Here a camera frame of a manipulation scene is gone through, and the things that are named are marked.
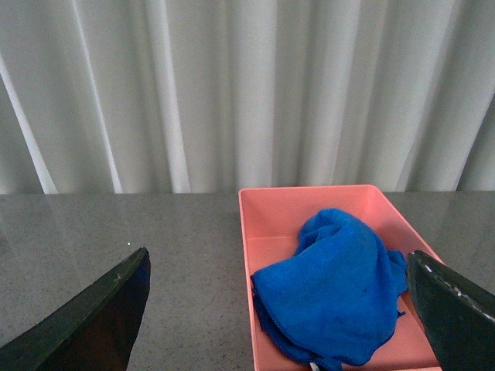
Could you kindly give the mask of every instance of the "curtain fold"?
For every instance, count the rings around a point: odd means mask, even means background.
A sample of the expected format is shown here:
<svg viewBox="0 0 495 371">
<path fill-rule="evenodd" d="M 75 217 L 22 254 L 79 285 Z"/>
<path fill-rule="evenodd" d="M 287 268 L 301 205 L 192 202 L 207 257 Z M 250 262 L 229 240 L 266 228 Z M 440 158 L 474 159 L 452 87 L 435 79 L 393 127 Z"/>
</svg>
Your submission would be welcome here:
<svg viewBox="0 0 495 371">
<path fill-rule="evenodd" d="M 495 189 L 495 2 L 21 0 L 0 193 Z"/>
</svg>

